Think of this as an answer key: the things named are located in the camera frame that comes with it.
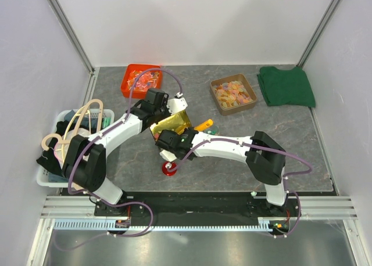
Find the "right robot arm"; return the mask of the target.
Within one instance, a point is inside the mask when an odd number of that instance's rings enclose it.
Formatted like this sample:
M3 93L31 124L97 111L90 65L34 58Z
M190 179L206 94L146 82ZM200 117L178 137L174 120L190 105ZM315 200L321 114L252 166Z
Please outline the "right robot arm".
M209 135L191 128L185 129L182 134L163 130L155 145L169 162L218 157L244 163L255 179L264 185L267 211L278 216L287 209L287 193L282 180L285 150L264 132L256 131L253 136L234 138Z

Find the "star candy tin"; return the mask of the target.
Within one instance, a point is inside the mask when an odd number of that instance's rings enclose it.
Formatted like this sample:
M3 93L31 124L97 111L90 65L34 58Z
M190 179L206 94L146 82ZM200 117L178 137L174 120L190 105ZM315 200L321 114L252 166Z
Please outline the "star candy tin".
M171 130L178 134L191 126L190 119L185 110L180 111L170 117L150 126L150 131L154 140L157 140L163 130Z

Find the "orange candy box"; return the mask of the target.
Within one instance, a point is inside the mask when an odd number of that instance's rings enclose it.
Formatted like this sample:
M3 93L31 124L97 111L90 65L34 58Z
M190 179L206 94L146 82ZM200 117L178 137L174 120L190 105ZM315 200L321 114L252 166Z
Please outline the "orange candy box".
M121 92L125 98L129 98L135 79L147 69L159 69L160 66L152 64L129 64L121 83ZM132 98L143 99L150 88L161 88L163 74L159 70L149 71L142 75L136 82Z

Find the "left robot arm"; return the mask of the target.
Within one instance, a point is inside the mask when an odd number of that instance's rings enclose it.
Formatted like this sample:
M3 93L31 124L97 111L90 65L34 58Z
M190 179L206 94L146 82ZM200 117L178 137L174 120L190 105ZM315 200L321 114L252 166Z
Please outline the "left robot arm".
M68 192L90 193L106 203L114 215L123 215L128 207L124 191L108 179L106 159L126 140L169 117L168 100L169 94L151 88L112 125L88 137L73 137L62 168Z

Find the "yellow plastic scoop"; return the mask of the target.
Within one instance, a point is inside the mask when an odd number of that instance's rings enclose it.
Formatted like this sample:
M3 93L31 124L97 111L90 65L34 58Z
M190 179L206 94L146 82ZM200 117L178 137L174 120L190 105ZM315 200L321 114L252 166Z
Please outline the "yellow plastic scoop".
M213 125L213 120L208 119L208 120L204 121L203 123L194 127L194 130L199 131L199 132L203 132L206 129L208 129L209 127L211 127L212 125Z

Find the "clear glass jar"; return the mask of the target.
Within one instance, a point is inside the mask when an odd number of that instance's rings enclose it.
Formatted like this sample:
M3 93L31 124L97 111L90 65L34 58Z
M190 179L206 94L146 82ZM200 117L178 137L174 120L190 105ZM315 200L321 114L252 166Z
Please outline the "clear glass jar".
M209 135L219 135L220 130L217 125L211 125L210 127L207 127L207 129L204 130L204 133Z

